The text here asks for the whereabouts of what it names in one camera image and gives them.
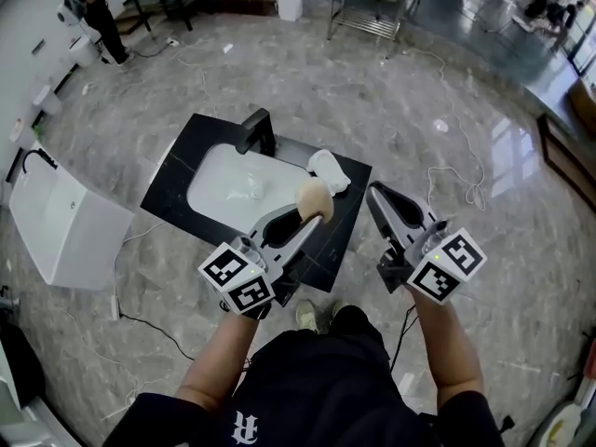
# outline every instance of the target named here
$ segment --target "power cable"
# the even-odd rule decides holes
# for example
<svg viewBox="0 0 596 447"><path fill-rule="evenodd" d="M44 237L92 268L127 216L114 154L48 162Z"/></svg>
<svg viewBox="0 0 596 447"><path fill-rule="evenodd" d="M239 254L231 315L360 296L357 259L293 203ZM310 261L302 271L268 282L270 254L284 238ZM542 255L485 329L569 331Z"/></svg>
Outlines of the power cable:
<svg viewBox="0 0 596 447"><path fill-rule="evenodd" d="M154 58L156 56L161 55L164 51L166 51L166 49L168 49L169 47L169 43L167 43L163 48L161 48L157 53L152 53L150 55L143 55L140 51L137 51L136 49L133 49L132 51L140 56L141 58Z"/></svg>
<svg viewBox="0 0 596 447"><path fill-rule="evenodd" d="M482 184L484 183L484 179L485 179L485 172L484 172L484 165L482 164L482 161L480 159L480 157L478 156L478 154L476 154L476 152L474 151L474 149L472 148L472 143L469 139L469 136L467 135L466 131L464 130L464 127L462 125L462 121L459 118L459 116L455 113L455 104L453 102L453 100L449 97L449 90L447 88L447 85L445 84L445 67L447 66L447 63L445 62L445 60L443 60L442 58L440 58L439 56L435 55L432 51L424 51L422 49L418 49L418 48L410 48L409 50L403 51L402 54L403 55L408 55L408 51L416 51L422 55L428 55L431 56L433 58L435 58L437 61L440 62L441 67L439 69L439 74L440 74L440 83L443 86L443 89L445 89L445 97L447 98L447 101L451 104L451 114L456 120L457 120L457 124L459 125L459 129L461 130L462 134L464 135L464 137L466 138L466 142L467 142L467 149L469 150L469 152L474 156L474 158L478 161L478 164L480 166L481 169L481 177L480 180L477 183L471 183L470 181L467 181L466 179L464 179L461 174L453 167L451 166L445 166L442 168L439 167L431 167L427 169L427 177L428 177L428 193L427 193L427 203L428 205L430 205L430 195L432 193L432 189L433 189L433 182L432 182L432 177L430 175L430 172L432 170L437 170L437 171L445 171L445 170L450 170L451 172L453 172L455 174L455 176L461 181L463 182L466 186L467 186L467 191L466 191L466 202L469 205L475 205L478 210L480 210L481 212L484 212L486 210L486 200L484 198L484 193L482 192Z"/></svg>
<svg viewBox="0 0 596 447"><path fill-rule="evenodd" d="M166 336L167 338L169 338L171 341L174 342L174 344L176 345L176 347L178 348L178 350L181 352L181 354L187 358L190 359L191 361L194 361L195 358L191 358L190 356L188 356L183 349L180 347L180 345L178 344L178 341L176 341L174 339L173 336L170 336L169 334L167 334L164 330L162 330L161 328L159 328L158 326L156 326L153 323L150 323L149 321L146 321L145 319L140 319L140 318L134 318L134 317L130 317L129 315L127 315L126 313L122 312L122 309L119 310L120 311L120 317L121 318L126 318L126 319L130 319L130 321L139 321L140 323L144 323L147 326L151 326L151 328L153 328L154 330L158 330L159 332L161 332L164 336Z"/></svg>
<svg viewBox="0 0 596 447"><path fill-rule="evenodd" d="M406 311L406 316L403 319L403 324L401 325L401 332L400 332L400 339L398 340L398 348L395 350L395 355L393 356L393 360L391 361L391 370L393 372L393 368L395 367L395 363L398 360L398 354L400 353L400 349L401 349L401 342L403 341L403 337L405 336L406 332L408 332L410 330L410 328L413 326L413 324L418 320L418 316L416 316L416 318L412 321L412 323L410 323L410 325L406 328L406 325L408 324L408 318L410 317L410 315L412 314L412 312L415 310L416 305L412 305L410 308L408 308L408 311Z"/></svg>

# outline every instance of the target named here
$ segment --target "black clothing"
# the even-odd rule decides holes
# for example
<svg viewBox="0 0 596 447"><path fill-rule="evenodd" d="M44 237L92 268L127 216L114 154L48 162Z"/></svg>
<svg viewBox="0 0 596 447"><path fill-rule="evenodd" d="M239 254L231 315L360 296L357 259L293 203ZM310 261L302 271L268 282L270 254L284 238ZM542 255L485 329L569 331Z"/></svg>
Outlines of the black clothing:
<svg viewBox="0 0 596 447"><path fill-rule="evenodd" d="M557 3L547 5L547 18L553 25L562 25L565 12L569 13L567 21L565 22L566 28L571 28L576 20L577 8L575 5L568 5L563 7Z"/></svg>
<svg viewBox="0 0 596 447"><path fill-rule="evenodd" d="M87 4L85 21L87 25L100 33L103 44L116 63L122 63L127 59L128 55L122 45L122 40L120 40L114 17L112 17L112 13L105 4L105 0L97 0L92 4Z"/></svg>
<svg viewBox="0 0 596 447"><path fill-rule="evenodd" d="M503 447L480 393L451 398L433 428L410 410L382 342L359 308L345 307L330 334L284 332L256 353L218 412L141 394L104 446Z"/></svg>
<svg viewBox="0 0 596 447"><path fill-rule="evenodd" d="M535 19L542 15L542 12L547 7L548 0L534 0L528 7L525 9L523 14L528 17L529 19Z"/></svg>

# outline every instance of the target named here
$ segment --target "white logo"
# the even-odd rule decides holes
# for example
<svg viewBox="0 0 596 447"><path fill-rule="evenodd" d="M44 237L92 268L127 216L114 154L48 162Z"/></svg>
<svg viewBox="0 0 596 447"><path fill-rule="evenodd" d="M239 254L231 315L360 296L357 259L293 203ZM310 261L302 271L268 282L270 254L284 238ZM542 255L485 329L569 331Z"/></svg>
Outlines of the white logo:
<svg viewBox="0 0 596 447"><path fill-rule="evenodd" d="M254 415L250 415L246 418L246 424L244 424L244 415L240 411L236 411L236 429L232 435L232 439L236 441L236 444L245 443L251 445L257 441L256 431L257 427L254 421L258 420Z"/></svg>

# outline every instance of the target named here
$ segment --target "white sink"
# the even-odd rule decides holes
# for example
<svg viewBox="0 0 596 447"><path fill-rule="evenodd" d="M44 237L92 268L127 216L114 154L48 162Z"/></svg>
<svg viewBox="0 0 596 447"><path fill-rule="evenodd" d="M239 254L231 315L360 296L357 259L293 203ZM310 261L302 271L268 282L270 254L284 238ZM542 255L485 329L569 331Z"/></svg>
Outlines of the white sink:
<svg viewBox="0 0 596 447"><path fill-rule="evenodd" d="M247 234L270 211L295 203L309 177L293 164L218 144L207 152L186 197L195 212Z"/></svg>
<svg viewBox="0 0 596 447"><path fill-rule="evenodd" d="M33 149L41 147L36 142ZM27 157L9 207L48 285L101 290L133 213L88 190L62 166Z"/></svg>

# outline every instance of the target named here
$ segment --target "black cable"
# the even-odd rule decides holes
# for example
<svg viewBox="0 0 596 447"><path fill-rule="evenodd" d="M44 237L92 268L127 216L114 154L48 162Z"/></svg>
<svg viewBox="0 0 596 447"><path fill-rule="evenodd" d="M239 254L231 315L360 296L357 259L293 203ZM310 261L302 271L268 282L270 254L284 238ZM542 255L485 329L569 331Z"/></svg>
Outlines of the black cable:
<svg viewBox="0 0 596 447"><path fill-rule="evenodd" d="M170 336L169 334L167 334L165 331L163 331L161 328L159 328L155 324L152 324L149 321L145 321L144 319L133 318L133 317L130 317L129 315L125 315L124 313L122 313L122 310L120 310L120 317L121 318L130 319L131 321L139 321L140 323L144 323L147 326L151 326L154 330L158 330L159 332L162 332L164 336L166 336L167 338L169 338L170 340L172 340L174 342L174 344L176 345L176 347L178 348L178 350L182 353L182 355L185 358L190 359L191 361L194 361L195 360L194 358L191 358L186 353L184 353L184 351L182 350L182 348L178 344L178 341L176 341L172 336Z"/></svg>
<svg viewBox="0 0 596 447"><path fill-rule="evenodd" d="M132 51L139 55L141 58L153 58L155 56L159 56L161 55L164 51L166 51L166 48L169 47L169 44L166 44L163 48L161 48L157 53L153 53L151 55L143 55L141 52L137 51L136 49L133 49Z"/></svg>
<svg viewBox="0 0 596 447"><path fill-rule="evenodd" d="M408 326L408 328L406 329L405 332L403 332L403 334L405 335L406 332L408 332L410 330L410 328L414 325L414 323L418 320L418 317L414 318L412 323L410 323L410 326Z"/></svg>
<svg viewBox="0 0 596 447"><path fill-rule="evenodd" d="M410 308L408 308L408 311L406 311L406 316L403 319L403 324L401 325L400 339L398 340L398 348L395 350L395 355L393 356L393 360L391 361L391 371L392 372L393 372L393 368L395 367L395 363L398 360L398 354L400 353L401 342L403 341L403 336L405 336L406 332L408 332L408 330L413 326L413 324L418 319L418 317L416 317L415 320L412 321L410 326L408 326L408 328L406 328L406 325L408 323L408 318L410 317L412 312L415 310L415 308L416 308L416 305L412 305Z"/></svg>
<svg viewBox="0 0 596 447"><path fill-rule="evenodd" d="M186 353L184 353L184 351L182 350L182 348L180 347L180 345L178 344L178 341L176 341L172 336L170 336L169 334L167 334L164 330L162 330L161 328L159 328L158 326L156 326L153 323L150 323L149 321L145 321L144 319L140 319L140 318L134 318L134 317L130 317L129 315L125 314L122 312L122 309L120 309L120 307L118 306L118 309L120 310L120 317L121 318L126 318L129 319L130 321L139 321L140 323L144 323L147 326L150 326L151 328L153 328L154 330L158 330L159 332L161 332L164 336L166 336L167 338L169 338L170 340L172 340L174 342L174 344L176 345L176 347L178 348L178 350L180 351L180 353L187 359L190 359L191 361L194 361L194 358L191 358L190 356L188 356ZM246 372L249 370L249 368L251 367L252 364L252 360L251 358L246 358L244 360L244 367L242 368L242 372Z"/></svg>

